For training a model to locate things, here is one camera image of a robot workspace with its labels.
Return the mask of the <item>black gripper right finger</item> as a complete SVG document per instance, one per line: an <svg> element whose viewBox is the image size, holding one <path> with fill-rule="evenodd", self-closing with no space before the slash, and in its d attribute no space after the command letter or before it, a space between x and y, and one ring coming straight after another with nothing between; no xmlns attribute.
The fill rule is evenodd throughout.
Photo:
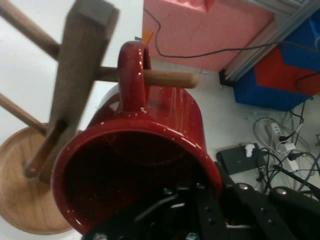
<svg viewBox="0 0 320 240"><path fill-rule="evenodd" d="M241 237L251 240L318 240L320 203L288 187L269 194L247 183L235 183L217 164L223 191L219 203L228 223L248 224Z"/></svg>

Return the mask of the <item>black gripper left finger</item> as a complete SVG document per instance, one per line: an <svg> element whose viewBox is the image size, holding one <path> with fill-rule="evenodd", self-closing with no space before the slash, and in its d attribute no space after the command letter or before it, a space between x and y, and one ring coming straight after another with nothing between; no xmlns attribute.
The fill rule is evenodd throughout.
<svg viewBox="0 0 320 240"><path fill-rule="evenodd" d="M152 192L83 235L85 240L225 240L212 189L203 183Z"/></svg>

